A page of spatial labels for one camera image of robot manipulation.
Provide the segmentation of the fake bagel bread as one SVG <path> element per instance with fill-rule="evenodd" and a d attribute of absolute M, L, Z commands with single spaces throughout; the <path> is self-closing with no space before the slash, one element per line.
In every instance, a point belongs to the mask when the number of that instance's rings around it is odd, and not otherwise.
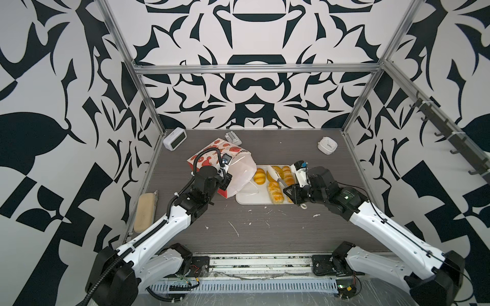
<path fill-rule="evenodd" d="M 279 166 L 267 165 L 266 176 L 269 182 L 283 182 L 283 173 Z"/>

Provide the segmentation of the fake orange pastry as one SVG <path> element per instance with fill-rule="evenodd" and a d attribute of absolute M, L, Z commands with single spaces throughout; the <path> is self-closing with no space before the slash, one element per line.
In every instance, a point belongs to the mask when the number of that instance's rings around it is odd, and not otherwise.
<path fill-rule="evenodd" d="M 284 202 L 285 198 L 283 195 L 283 191 L 278 182 L 269 182 L 267 190 L 269 193 L 269 198 L 273 204 L 282 204 Z"/>

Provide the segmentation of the red white paper bag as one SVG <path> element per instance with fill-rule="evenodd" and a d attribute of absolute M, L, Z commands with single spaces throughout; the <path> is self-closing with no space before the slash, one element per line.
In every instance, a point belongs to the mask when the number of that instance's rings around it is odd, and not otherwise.
<path fill-rule="evenodd" d="M 198 153 L 208 148 L 217 148 L 220 151 L 224 162 L 225 160 L 228 160 L 225 165 L 225 171 L 232 176 L 226 190 L 223 191 L 222 189 L 219 189 L 218 193 L 224 198 L 231 198 L 237 195 L 237 193 L 253 179 L 253 176 L 256 173 L 257 167 L 251 153 L 248 150 L 221 138 L 217 138 L 209 145 L 199 150 Z M 213 166 L 217 170 L 220 169 L 218 153 L 215 150 L 213 152 L 205 153 L 201 157 L 198 157 L 198 153 L 187 159 L 187 163 L 191 170 L 194 168 L 194 161 L 197 161 L 198 169 L 202 166 Z"/>

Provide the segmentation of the long striped fake bread loaf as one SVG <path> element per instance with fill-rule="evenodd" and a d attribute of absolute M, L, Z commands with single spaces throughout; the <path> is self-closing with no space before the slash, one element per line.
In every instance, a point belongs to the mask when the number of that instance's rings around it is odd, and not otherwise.
<path fill-rule="evenodd" d="M 296 181 L 295 178 L 293 177 L 291 168 L 289 166 L 284 166 L 281 170 L 283 173 L 283 181 L 285 182 L 285 185 L 287 187 L 294 185 Z"/>

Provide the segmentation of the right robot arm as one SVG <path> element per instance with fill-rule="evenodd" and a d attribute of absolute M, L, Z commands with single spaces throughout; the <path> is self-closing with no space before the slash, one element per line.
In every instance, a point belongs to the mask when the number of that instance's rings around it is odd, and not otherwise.
<path fill-rule="evenodd" d="M 443 252 L 399 225 L 364 195 L 358 187 L 336 181 L 324 167 L 308 168 L 299 161 L 283 167 L 279 174 L 267 168 L 269 176 L 293 204 L 323 205 L 381 242 L 397 260 L 342 242 L 330 256 L 315 256 L 317 276 L 367 274 L 407 292 L 417 305 L 454 305 L 463 285 L 464 258 L 455 251 Z"/>

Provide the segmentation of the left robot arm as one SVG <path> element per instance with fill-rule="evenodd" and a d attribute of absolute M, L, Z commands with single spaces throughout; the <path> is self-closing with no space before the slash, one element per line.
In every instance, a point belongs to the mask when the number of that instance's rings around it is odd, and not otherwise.
<path fill-rule="evenodd" d="M 162 218 L 117 249 L 102 249 L 95 257 L 80 304 L 132 305 L 159 278 L 186 273 L 192 257 L 186 247 L 174 244 L 162 254 L 157 252 L 207 210 L 219 189 L 228 187 L 232 175 L 227 170 L 227 166 L 196 168 Z"/>

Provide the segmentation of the white plastic tray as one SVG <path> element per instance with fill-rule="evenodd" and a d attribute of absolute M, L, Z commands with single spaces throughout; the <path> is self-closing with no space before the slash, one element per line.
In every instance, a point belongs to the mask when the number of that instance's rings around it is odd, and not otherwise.
<path fill-rule="evenodd" d="M 265 173 L 267 173 L 267 165 L 259 165 L 256 167 L 257 168 L 262 168 Z M 281 189 L 283 191 L 284 188 L 286 188 L 282 183 L 278 182 L 281 186 Z M 267 190 L 267 186 L 269 184 L 268 179 L 266 180 L 265 184 L 263 185 L 257 185 L 253 181 L 253 177 L 251 180 L 246 183 L 246 185 L 242 188 L 240 192 L 237 193 L 236 195 L 236 200 L 239 204 L 241 205 L 272 205 L 273 203 L 271 202 L 269 198 L 269 193 Z M 293 204 L 292 200 L 289 199 L 289 197 L 284 194 L 284 202 L 282 204 L 274 204 L 274 205 L 286 205 L 286 204 Z"/>

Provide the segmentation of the white round timer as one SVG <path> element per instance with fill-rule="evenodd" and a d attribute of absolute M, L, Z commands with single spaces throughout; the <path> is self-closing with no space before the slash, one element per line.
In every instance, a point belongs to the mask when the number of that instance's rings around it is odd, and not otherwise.
<path fill-rule="evenodd" d="M 317 144 L 320 152 L 325 155 L 333 154 L 338 148 L 338 143 L 328 136 L 324 136 Z"/>

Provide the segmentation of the small grey white device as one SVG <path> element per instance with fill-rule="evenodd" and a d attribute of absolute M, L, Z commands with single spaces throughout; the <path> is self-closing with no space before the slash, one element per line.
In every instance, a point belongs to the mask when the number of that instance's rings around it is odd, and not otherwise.
<path fill-rule="evenodd" d="M 227 142 L 231 143 L 234 146 L 240 147 L 242 145 L 241 139 L 236 135 L 234 131 L 226 132 L 225 138 Z"/>

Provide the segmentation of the white digital clock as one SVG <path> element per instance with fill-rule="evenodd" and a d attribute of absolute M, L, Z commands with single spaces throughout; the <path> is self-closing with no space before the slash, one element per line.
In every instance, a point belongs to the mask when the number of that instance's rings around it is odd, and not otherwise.
<path fill-rule="evenodd" d="M 163 139 L 163 146 L 169 151 L 175 151 L 186 139 L 186 130 L 177 127 Z"/>

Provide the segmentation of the beige foam pad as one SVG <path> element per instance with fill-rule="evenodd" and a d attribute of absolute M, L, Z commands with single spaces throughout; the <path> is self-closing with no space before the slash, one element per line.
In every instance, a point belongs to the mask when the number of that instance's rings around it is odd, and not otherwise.
<path fill-rule="evenodd" d="M 139 197 L 133 231 L 143 233 L 154 223 L 156 204 L 158 202 L 158 191 L 144 193 Z"/>

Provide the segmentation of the small circuit board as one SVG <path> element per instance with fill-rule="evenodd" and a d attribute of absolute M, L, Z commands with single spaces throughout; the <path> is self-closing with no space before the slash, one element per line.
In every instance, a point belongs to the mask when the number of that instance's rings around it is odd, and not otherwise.
<path fill-rule="evenodd" d="M 338 298 L 342 300 L 351 300 L 359 295 L 362 291 L 361 281 L 354 276 L 351 280 L 338 279 L 337 281 Z"/>

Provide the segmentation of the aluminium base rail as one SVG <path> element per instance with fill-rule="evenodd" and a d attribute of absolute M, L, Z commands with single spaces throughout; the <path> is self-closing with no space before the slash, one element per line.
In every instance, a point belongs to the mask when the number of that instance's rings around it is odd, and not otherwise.
<path fill-rule="evenodd" d="M 141 294 L 165 300 L 190 293 L 327 293 L 337 295 L 338 279 L 354 276 L 313 272 L 315 256 L 330 254 L 215 254 L 192 255 L 186 273 L 159 278 Z"/>

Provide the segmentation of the wall hook rail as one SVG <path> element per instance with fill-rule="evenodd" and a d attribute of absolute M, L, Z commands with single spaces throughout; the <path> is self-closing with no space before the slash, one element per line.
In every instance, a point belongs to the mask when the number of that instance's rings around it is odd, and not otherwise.
<path fill-rule="evenodd" d="M 409 94 L 409 97 L 415 99 L 410 108 L 421 111 L 422 121 L 430 122 L 437 129 L 435 136 L 443 138 L 453 146 L 450 153 L 461 155 L 472 167 L 468 173 L 482 177 L 489 184 L 489 154 L 485 153 L 435 102 L 423 99 L 419 91 Z"/>

